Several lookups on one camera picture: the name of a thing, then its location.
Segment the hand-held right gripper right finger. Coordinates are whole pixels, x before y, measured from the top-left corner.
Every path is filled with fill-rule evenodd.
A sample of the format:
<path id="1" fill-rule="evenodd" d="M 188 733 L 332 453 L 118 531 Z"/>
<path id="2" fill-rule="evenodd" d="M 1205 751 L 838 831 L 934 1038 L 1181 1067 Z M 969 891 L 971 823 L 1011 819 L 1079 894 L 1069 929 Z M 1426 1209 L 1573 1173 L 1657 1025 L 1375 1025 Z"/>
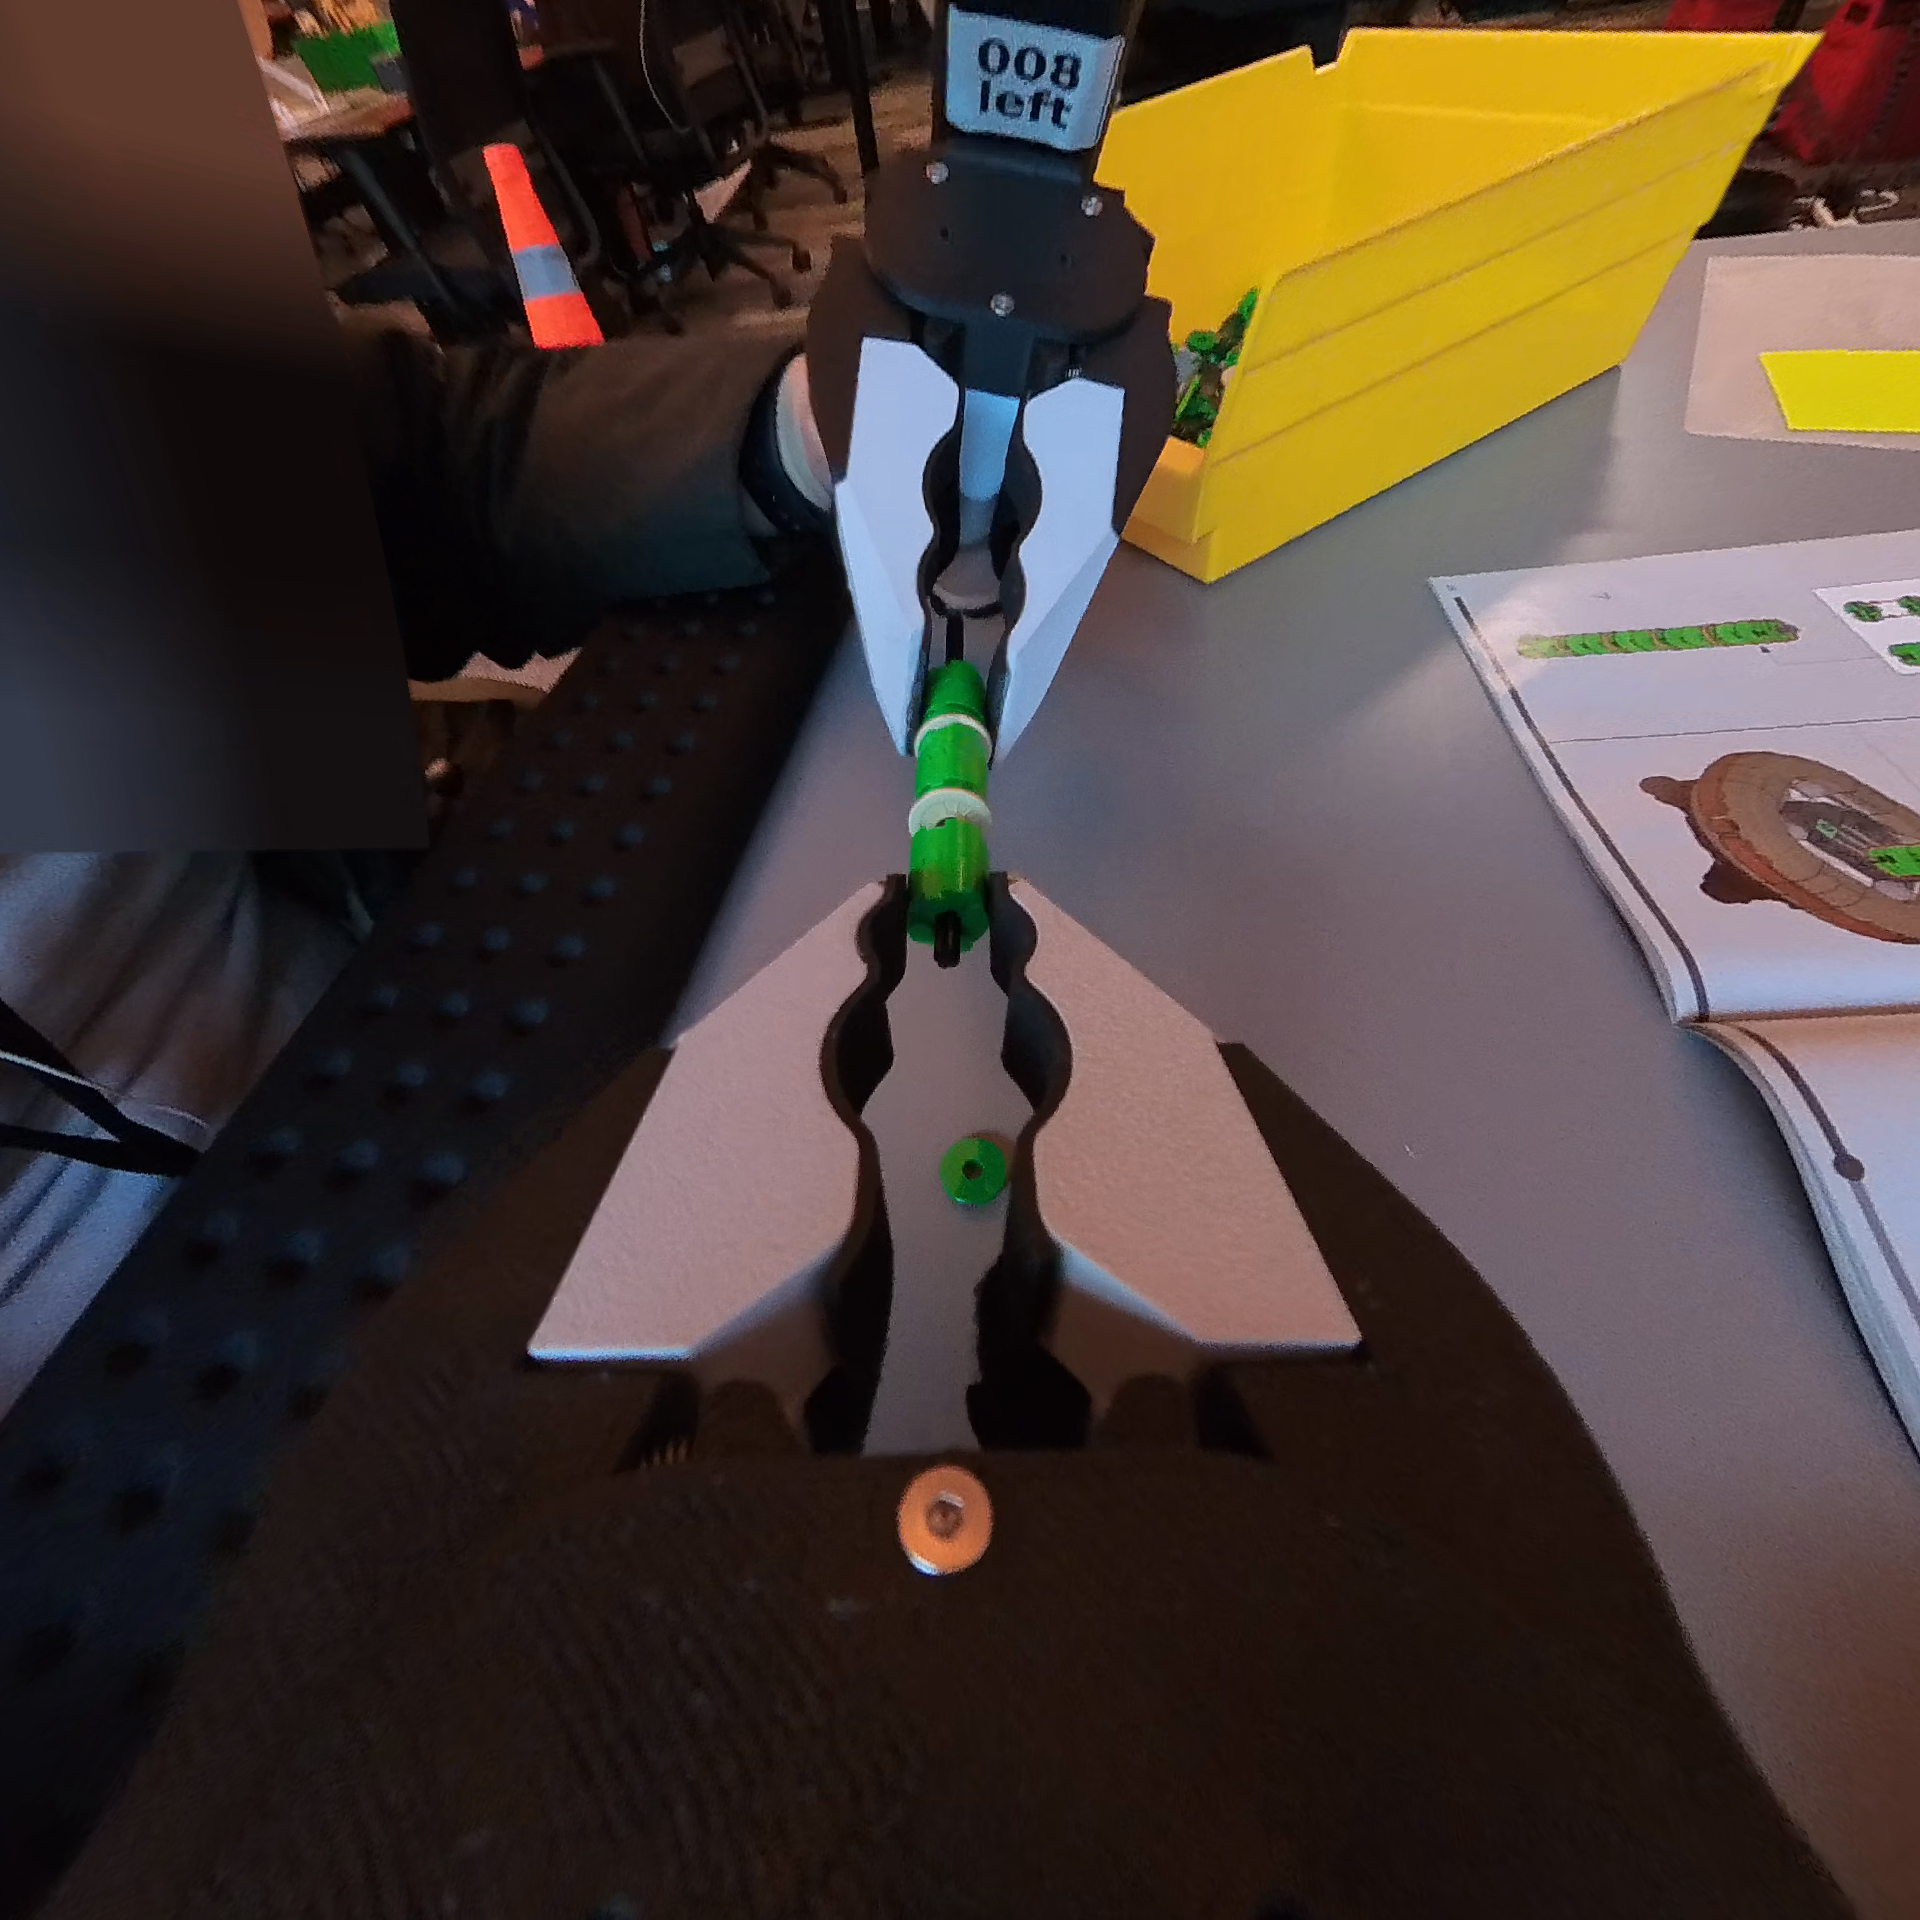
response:
<path id="1" fill-rule="evenodd" d="M 1030 1118 L 977 1291 L 977 1440 L 1076 1450 L 1137 1381 L 1354 1357 L 1212 1030 L 1030 881 L 994 875 L 990 912 L 1001 1066 Z"/>

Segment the orange traffic cone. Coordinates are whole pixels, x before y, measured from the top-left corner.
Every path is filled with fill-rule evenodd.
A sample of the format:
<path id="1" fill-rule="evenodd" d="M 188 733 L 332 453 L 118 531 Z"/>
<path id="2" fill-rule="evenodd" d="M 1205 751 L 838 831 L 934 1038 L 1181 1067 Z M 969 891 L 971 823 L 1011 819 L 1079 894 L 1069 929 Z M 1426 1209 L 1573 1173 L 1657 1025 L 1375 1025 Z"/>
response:
<path id="1" fill-rule="evenodd" d="M 534 347 L 554 353 L 601 345 L 603 330 L 538 195 L 522 150 L 505 139 L 489 142 L 483 160 Z"/>

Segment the person's left hand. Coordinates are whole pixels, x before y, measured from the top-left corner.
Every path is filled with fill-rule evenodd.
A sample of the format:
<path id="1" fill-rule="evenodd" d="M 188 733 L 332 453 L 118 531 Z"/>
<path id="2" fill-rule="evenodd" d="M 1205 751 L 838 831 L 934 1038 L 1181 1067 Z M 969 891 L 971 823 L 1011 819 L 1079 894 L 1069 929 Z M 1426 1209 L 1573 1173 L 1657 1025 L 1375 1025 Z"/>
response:
<path id="1" fill-rule="evenodd" d="M 833 470 L 809 401 L 809 362 L 789 357 L 767 392 L 770 447 L 782 480 L 804 501 L 813 520 L 833 514 Z"/>

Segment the person's left forearm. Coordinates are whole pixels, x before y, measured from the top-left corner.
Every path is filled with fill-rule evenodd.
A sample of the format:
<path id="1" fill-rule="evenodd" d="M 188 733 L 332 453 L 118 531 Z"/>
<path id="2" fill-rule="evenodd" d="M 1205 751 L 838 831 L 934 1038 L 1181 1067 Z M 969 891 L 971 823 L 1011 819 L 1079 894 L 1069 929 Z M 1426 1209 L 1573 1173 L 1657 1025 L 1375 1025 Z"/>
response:
<path id="1" fill-rule="evenodd" d="M 340 328 L 412 681 L 559 656 L 617 609 L 761 586 L 827 535 L 767 432 L 796 342 L 438 345 L 372 309 Z"/>

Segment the red bin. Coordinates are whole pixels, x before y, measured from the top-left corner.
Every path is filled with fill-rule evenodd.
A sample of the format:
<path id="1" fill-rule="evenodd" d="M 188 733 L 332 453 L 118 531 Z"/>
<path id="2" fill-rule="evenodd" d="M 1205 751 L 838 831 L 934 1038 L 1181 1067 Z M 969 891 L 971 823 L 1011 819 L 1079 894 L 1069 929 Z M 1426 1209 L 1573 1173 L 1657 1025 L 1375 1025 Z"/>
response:
<path id="1" fill-rule="evenodd" d="M 1918 158 L 1918 6 L 1837 7 L 1767 130 L 1793 160 Z"/>

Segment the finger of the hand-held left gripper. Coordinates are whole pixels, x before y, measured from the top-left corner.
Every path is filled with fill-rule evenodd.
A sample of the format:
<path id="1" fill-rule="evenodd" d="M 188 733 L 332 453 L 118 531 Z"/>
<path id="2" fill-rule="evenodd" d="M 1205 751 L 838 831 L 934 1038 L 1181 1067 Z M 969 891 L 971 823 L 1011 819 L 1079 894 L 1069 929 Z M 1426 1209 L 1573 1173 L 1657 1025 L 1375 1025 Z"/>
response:
<path id="1" fill-rule="evenodd" d="M 861 342 L 835 514 L 871 688 L 900 753 L 916 725 L 927 635 L 921 565 L 938 529 L 926 474 L 959 408 L 956 382 L 921 347 Z"/>
<path id="2" fill-rule="evenodd" d="M 1121 542 L 1113 525 L 1123 392 L 1090 378 L 1030 398 L 1007 455 L 1001 503 L 1014 513 L 999 565 L 1006 621 L 993 681 L 997 753 L 1036 719 Z"/>

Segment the grey desk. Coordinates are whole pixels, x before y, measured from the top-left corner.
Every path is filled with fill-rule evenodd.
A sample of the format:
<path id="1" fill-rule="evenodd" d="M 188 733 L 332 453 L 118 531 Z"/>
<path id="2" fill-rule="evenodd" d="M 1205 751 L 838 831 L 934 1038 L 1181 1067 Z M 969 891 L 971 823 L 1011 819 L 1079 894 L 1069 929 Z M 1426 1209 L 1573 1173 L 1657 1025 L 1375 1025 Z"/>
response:
<path id="1" fill-rule="evenodd" d="M 997 850 L 1473 1261 L 1861 1915 L 1915 1915 L 1915 1457 L 1764 1102 L 1676 1032 L 1431 577 L 1915 527 L 1915 459 L 1684 430 L 1694 248 L 1597 378 L 1227 584 L 1123 555 Z"/>

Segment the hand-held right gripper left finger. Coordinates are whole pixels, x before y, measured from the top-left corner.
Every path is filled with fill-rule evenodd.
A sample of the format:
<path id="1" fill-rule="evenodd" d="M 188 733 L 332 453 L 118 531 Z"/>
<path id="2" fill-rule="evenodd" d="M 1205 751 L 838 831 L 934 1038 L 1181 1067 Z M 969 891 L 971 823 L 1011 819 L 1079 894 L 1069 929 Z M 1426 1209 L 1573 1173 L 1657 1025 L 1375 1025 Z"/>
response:
<path id="1" fill-rule="evenodd" d="M 681 1032 L 529 1354 L 765 1387 L 859 1450 L 894 1294 L 861 1111 L 894 1064 L 906 881 L 859 887 Z"/>

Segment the yellow plastic bin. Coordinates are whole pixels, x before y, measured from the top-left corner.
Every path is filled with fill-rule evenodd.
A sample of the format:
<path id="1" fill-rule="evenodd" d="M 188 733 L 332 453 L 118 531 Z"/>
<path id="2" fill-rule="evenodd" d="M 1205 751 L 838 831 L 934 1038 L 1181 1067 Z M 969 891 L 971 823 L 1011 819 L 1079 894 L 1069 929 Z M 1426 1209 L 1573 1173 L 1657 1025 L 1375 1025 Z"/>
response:
<path id="1" fill-rule="evenodd" d="M 1617 369 L 1815 34 L 1367 30 L 1116 112 L 1173 335 L 1258 294 L 1125 537 L 1203 584 Z"/>

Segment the green bin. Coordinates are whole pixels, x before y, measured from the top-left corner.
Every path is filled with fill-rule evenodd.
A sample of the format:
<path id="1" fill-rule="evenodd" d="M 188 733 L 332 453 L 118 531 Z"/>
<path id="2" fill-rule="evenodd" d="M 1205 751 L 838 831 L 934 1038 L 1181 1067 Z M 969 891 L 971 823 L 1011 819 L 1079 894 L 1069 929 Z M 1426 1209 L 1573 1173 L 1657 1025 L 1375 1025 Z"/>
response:
<path id="1" fill-rule="evenodd" d="M 383 90 L 381 65 L 399 54 L 389 16 L 363 16 L 348 26 L 323 27 L 317 16 L 297 15 L 292 54 L 325 95 Z"/>

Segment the pile of green brick pieces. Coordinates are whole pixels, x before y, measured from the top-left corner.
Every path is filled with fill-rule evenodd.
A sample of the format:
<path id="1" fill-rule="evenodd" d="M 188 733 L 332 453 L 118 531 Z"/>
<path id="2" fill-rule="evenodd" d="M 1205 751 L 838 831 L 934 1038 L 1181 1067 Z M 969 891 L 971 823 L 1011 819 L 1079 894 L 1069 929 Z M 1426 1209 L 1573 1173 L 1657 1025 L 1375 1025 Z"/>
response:
<path id="1" fill-rule="evenodd" d="M 1246 335 L 1258 313 L 1260 290 L 1251 288 L 1217 328 L 1197 328 L 1174 351 L 1174 413 L 1171 438 L 1205 448 L 1242 359 Z"/>

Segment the open instruction booklet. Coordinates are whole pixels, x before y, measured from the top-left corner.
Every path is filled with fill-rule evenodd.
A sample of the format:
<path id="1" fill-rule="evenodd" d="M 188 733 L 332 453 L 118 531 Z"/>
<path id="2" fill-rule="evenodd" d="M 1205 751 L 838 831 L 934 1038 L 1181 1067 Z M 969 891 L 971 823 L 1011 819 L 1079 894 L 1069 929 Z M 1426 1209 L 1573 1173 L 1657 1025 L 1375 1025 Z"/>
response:
<path id="1" fill-rule="evenodd" d="M 1918 533 L 1431 578 L 1918 1440 Z"/>

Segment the yellow paper sheet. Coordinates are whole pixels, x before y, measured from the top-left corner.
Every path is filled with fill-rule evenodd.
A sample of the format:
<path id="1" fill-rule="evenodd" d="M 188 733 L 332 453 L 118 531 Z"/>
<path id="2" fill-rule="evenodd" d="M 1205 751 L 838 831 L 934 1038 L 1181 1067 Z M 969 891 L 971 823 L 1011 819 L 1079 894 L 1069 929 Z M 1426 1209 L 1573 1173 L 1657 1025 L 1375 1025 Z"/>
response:
<path id="1" fill-rule="evenodd" d="M 1915 438 L 1918 351 L 1781 351 L 1761 369 L 1790 432 Z"/>

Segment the pale crumpled cloth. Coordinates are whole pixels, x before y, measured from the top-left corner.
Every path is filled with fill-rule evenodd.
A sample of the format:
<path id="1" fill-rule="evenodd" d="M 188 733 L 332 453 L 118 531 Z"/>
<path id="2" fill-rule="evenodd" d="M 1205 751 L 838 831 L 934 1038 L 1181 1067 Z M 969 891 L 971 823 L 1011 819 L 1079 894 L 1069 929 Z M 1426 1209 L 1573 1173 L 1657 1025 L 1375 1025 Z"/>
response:
<path id="1" fill-rule="evenodd" d="M 514 704 L 539 706 L 554 686 L 570 673 L 580 650 L 559 656 L 538 656 L 526 666 L 507 669 L 486 656 L 473 656 L 451 679 L 410 679 L 410 695 L 417 704 Z"/>

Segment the black office chair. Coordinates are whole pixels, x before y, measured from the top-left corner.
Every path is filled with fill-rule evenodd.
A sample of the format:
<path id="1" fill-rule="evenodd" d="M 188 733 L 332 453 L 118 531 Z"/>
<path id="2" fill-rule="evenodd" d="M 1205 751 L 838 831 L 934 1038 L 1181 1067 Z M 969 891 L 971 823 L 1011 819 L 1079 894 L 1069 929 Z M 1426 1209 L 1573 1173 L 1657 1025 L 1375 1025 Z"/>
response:
<path id="1" fill-rule="evenodd" d="M 596 7 L 609 43 L 595 70 L 611 122 L 611 175 L 643 235 L 657 283 L 700 267 L 756 277 L 777 309 L 812 254 L 767 222 L 764 195 L 782 176 L 826 185 L 851 203 L 835 167 L 782 142 L 809 88 L 809 57 L 790 6 L 611 3 Z"/>

